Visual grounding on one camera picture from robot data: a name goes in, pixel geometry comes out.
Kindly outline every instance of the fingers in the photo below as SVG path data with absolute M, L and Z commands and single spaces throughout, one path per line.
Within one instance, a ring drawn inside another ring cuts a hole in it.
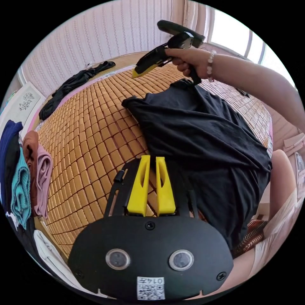
M 190 75 L 190 73 L 191 73 L 191 70 L 190 70 L 190 69 L 186 69 L 186 70 L 183 71 L 183 75 L 184 75 L 185 77 L 188 77 L 188 76 Z
M 178 66 L 178 65 L 180 65 L 180 64 L 183 64 L 184 61 L 183 61 L 182 59 L 178 58 L 178 57 L 175 57 L 175 58 L 173 58 L 172 63 L 173 63 L 175 66 Z
M 189 68 L 189 65 L 187 63 L 183 63 L 183 64 L 180 64 L 180 65 L 177 66 L 177 69 L 180 72 L 183 72 L 183 71 L 185 71 L 188 68 Z
M 165 53 L 167 56 L 179 58 L 183 58 L 183 55 L 185 55 L 185 51 L 185 49 L 165 49 Z

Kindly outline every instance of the hand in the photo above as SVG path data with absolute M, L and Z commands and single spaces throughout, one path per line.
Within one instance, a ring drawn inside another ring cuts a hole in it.
M 195 48 L 190 49 L 165 49 L 167 56 L 173 57 L 173 64 L 185 77 L 190 74 L 189 65 L 192 65 L 201 79 L 207 76 L 207 60 L 210 52 Z

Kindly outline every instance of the yellow gripper jaw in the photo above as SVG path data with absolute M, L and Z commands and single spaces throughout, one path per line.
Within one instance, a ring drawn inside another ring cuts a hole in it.
M 157 215 L 171 215 L 176 211 L 173 190 L 164 157 L 156 157 Z
M 149 170 L 150 156 L 142 156 L 127 205 L 129 214 L 146 216 Z

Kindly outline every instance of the pink towel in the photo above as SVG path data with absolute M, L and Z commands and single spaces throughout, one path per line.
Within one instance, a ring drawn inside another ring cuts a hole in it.
M 35 213 L 38 216 L 48 218 L 48 196 L 51 174 L 53 170 L 53 160 L 51 155 L 39 144 L 37 151 L 37 205 L 34 206 Z

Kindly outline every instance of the bamboo mat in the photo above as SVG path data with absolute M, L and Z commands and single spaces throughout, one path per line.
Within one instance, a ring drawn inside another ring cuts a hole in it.
M 78 234 L 103 217 L 113 178 L 128 160 L 147 153 L 135 119 L 121 106 L 132 95 L 158 93 L 183 75 L 168 64 L 131 79 L 131 70 L 98 81 L 58 108 L 38 131 L 51 154 L 47 228 L 68 256 Z M 225 84 L 203 80 L 201 86 L 224 98 L 249 123 L 267 147 L 270 114 L 261 101 L 243 97 Z M 150 174 L 147 215 L 155 216 L 155 176 Z

